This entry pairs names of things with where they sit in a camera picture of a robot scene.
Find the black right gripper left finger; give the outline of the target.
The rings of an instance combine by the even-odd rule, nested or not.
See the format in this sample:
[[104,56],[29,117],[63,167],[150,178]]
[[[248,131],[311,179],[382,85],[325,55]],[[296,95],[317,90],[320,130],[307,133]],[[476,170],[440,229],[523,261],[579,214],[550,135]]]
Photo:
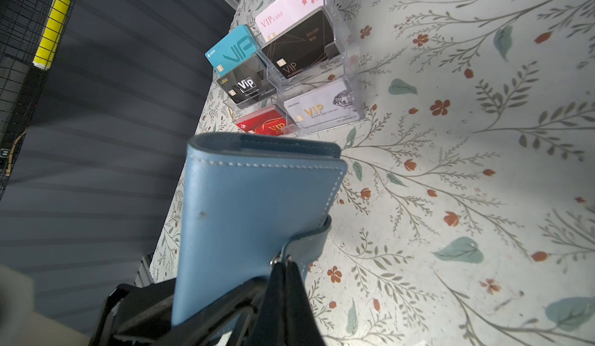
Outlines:
[[210,345],[227,327],[229,345],[246,343],[267,288],[251,279],[173,326],[175,279],[144,288],[118,285],[103,304],[90,345]]

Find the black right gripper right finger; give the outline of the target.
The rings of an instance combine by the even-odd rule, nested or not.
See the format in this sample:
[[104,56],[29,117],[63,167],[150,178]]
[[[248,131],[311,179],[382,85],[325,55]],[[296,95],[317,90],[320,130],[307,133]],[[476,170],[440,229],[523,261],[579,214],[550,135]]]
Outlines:
[[273,265],[249,345],[324,345],[300,268],[291,260]]

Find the blue leather card wallet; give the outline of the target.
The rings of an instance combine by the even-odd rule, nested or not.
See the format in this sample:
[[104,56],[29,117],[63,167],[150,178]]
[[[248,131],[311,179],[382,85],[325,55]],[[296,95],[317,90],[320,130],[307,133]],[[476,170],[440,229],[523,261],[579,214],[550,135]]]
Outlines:
[[324,225],[347,169],[331,142],[229,132],[191,138],[172,324],[268,276],[291,238]]

